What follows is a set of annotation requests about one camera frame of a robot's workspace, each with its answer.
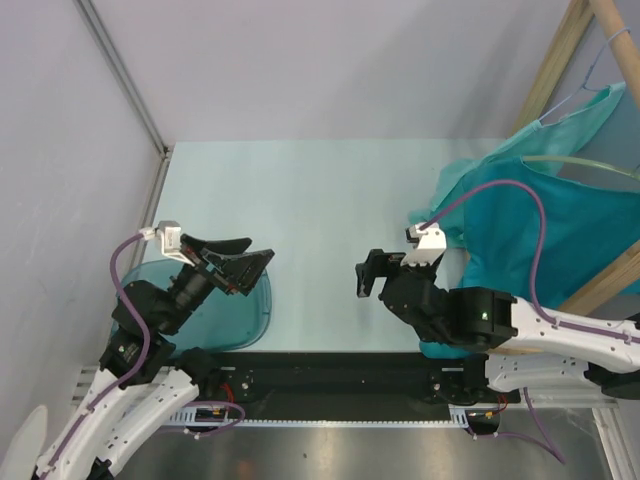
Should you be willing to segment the blue mesh t shirt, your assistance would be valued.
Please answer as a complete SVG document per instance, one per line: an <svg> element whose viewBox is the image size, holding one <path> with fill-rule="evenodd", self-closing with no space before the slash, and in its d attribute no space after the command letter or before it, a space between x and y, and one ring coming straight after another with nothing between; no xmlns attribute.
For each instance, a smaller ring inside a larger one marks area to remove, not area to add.
<svg viewBox="0 0 640 480"><path fill-rule="evenodd" d="M478 167L428 224L470 254L462 286L486 287L539 308L593 318L639 288L639 181L578 165Z"/></svg>

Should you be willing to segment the mint green t shirt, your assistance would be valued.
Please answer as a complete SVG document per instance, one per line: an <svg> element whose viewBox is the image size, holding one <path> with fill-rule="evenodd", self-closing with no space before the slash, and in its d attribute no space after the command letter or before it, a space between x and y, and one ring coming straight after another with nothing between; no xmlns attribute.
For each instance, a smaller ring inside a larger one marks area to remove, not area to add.
<svg viewBox="0 0 640 480"><path fill-rule="evenodd" d="M623 82L595 91L592 98L559 120L543 124L536 119L479 159L457 159L444 167L428 205L408 214L411 224L432 218L448 200L463 192L461 180L478 167L522 156L571 156L591 141L604 126L626 92Z"/></svg>

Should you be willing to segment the translucent green plastic hanger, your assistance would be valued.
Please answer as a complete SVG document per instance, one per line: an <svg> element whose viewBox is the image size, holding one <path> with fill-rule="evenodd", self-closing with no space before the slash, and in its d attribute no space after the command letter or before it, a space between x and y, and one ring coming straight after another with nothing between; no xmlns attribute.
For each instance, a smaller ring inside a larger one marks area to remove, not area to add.
<svg viewBox="0 0 640 480"><path fill-rule="evenodd" d="M554 163L578 165L578 166L583 166L583 167L587 167L587 168L595 168L595 169L599 169L599 170L602 170L602 171L607 171L607 172L615 173L615 174L618 174L618 175L626 176L626 177L631 178L631 179L633 179L635 181L639 181L639 174L635 173L634 171L623 169L623 168L620 168L620 167L616 167L616 166L610 165L608 163L594 161L594 160L588 160L588 159L582 159L582 158L578 158L578 157L540 155L540 156L523 156L522 160L524 162L529 162L529 163L532 163L532 162L554 162Z"/></svg>

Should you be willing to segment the light blue wire hanger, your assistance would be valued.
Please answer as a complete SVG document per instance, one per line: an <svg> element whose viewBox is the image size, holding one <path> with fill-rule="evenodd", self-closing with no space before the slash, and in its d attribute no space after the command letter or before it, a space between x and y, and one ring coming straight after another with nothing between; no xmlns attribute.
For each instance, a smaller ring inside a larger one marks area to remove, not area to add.
<svg viewBox="0 0 640 480"><path fill-rule="evenodd" d="M570 101L574 96L576 96L577 94L579 94L581 91L587 91L587 92L597 92L597 89L595 88L591 88L588 86L590 77L593 74L594 69L596 68L596 65L600 59L600 57L603 55L604 51L609 49L611 46L611 43L620 35L622 35L623 33L630 33L631 29L629 27L624 27L621 28L620 30L616 31L613 35L611 35L606 42L601 46L600 50L598 51L598 53L595 55L593 61L590 63L588 69L586 70L585 76L583 77L581 83L579 84L579 86L568 96L566 96L564 99L562 99L561 101L557 102L555 105L553 105L552 107L548 108L539 118L538 121L540 123L543 122L544 119L546 119L549 115L551 115L554 111L556 111L557 109L559 109L561 106L563 106L566 102Z"/></svg>

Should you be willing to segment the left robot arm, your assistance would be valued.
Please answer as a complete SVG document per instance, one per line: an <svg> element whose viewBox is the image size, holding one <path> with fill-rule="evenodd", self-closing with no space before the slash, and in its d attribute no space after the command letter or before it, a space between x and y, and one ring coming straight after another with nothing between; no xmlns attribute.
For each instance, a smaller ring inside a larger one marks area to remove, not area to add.
<svg viewBox="0 0 640 480"><path fill-rule="evenodd" d="M158 240L162 255L181 268L169 286L148 280L123 283L116 264L138 242ZM201 348L186 350L179 364L141 405L136 399L175 352L171 336L214 291L249 295L274 258L253 251L248 237L207 241L183 233L177 223L139 230L111 254L109 273L117 292L115 333L99 359L89 389L62 432L35 460L35 479L112 479L118 467L177 410L196 398L214 397L221 376Z"/></svg>

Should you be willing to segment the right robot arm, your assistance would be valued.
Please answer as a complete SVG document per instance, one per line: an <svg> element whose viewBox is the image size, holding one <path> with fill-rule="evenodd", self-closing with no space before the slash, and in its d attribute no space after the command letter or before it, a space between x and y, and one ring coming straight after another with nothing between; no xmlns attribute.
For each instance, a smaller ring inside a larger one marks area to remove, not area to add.
<svg viewBox="0 0 640 480"><path fill-rule="evenodd" d="M378 298L423 343L468 352L463 393L484 401L495 391L573 380L606 396L639 397L639 329L631 320L600 321L539 308L485 287L443 289L436 277L443 248L372 249L357 264L356 294Z"/></svg>

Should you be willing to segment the teal transparent plastic bin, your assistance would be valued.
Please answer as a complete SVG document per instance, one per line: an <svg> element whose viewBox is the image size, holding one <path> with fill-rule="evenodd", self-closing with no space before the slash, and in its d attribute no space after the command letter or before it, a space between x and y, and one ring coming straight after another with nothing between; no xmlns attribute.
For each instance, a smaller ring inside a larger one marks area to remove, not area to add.
<svg viewBox="0 0 640 480"><path fill-rule="evenodd" d="M169 259L144 262L117 278L122 289L134 281L148 281L167 290L171 278L177 279L182 267L186 264ZM239 350L264 336L271 311L271 284L265 271L247 296L213 290L176 334L161 337L175 345L171 358L194 347L211 352Z"/></svg>

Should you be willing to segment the aluminium frame post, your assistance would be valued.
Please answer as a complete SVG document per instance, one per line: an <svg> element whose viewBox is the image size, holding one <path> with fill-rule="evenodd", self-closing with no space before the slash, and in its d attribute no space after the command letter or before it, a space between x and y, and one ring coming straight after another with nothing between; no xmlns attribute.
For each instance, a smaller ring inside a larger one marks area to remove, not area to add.
<svg viewBox="0 0 640 480"><path fill-rule="evenodd" d="M124 94L125 100L129 103L134 115L142 125L151 145L161 160L166 159L169 153L169 146L163 140L160 130L94 2L89 0L74 0L73 4L78 10L81 19L85 23L116 83Z"/></svg>

